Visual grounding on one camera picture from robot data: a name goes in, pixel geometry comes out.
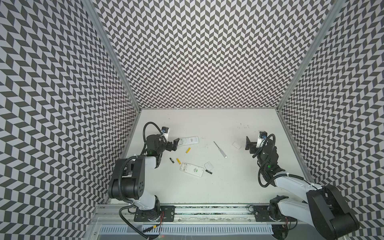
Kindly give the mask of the clear-handled screwdriver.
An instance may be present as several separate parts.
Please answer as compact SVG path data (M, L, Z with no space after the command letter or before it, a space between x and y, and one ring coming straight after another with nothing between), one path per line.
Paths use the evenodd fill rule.
M218 150L219 150L219 152L221 153L221 155L225 158L225 159L227 159L228 158L228 156L226 155L226 153L217 145L217 143L216 142L214 142L214 144L216 145L216 147L218 148Z

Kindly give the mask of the white remote with green buttons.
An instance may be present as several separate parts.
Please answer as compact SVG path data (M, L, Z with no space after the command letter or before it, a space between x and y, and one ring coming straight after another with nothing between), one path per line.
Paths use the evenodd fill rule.
M201 178L203 176L203 173L205 172L205 169L189 163L182 163L180 171Z

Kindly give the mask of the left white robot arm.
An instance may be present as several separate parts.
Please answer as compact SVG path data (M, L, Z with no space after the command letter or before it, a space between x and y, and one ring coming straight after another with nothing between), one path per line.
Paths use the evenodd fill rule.
M176 151L179 139L168 141L169 128L159 128L154 122L143 127L144 147L140 155L116 161L108 195L111 199L123 201L136 207L139 220L155 222L161 219L159 198L145 190L146 170L160 166L164 151Z

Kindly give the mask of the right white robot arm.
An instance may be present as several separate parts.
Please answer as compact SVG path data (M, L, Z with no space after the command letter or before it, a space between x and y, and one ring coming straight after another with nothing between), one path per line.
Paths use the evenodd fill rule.
M360 228L357 217L337 187L311 183L279 166L274 134L260 131L255 142L246 138L245 149L257 159L258 183L262 188L278 187L300 198L299 201L288 196L271 199L268 214L272 221L292 218L304 222L326 240L337 240Z

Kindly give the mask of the white battery cover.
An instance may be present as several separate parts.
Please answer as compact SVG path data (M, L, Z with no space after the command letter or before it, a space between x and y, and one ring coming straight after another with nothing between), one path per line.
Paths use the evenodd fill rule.
M240 150L242 147L238 144L238 143L236 143L236 142L234 142L233 144L233 147L235 147L236 149L238 149L238 150Z
M212 171L214 169L214 166L210 162L207 162L205 163L205 168L208 171Z

